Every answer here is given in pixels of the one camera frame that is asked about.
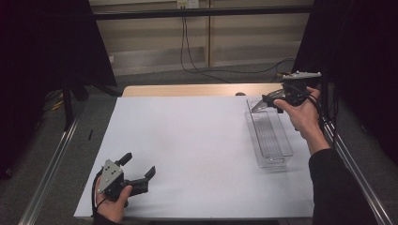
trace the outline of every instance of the transparent plastic tray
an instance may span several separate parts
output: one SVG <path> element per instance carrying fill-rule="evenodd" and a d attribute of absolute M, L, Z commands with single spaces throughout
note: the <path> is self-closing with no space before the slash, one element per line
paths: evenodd
<path fill-rule="evenodd" d="M 276 109 L 264 107 L 252 112 L 259 100 L 261 98 L 248 99 L 249 111 L 246 113 L 257 164 L 261 168 L 284 169 L 293 156 L 292 147 Z"/>

